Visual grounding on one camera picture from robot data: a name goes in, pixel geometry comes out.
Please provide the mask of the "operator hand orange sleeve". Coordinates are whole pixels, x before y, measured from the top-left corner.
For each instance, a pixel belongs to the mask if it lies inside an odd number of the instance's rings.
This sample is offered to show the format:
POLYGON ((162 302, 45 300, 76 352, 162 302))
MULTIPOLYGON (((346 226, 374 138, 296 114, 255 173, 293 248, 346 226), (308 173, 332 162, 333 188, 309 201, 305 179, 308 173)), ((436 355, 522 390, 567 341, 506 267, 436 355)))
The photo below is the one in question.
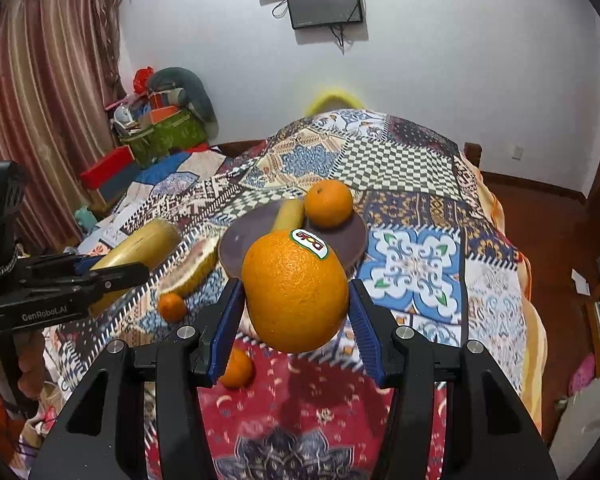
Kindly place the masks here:
POLYGON ((44 386, 45 363, 43 352, 45 340, 41 333, 33 333, 19 357, 21 377, 20 391, 29 399, 38 400, 44 386))

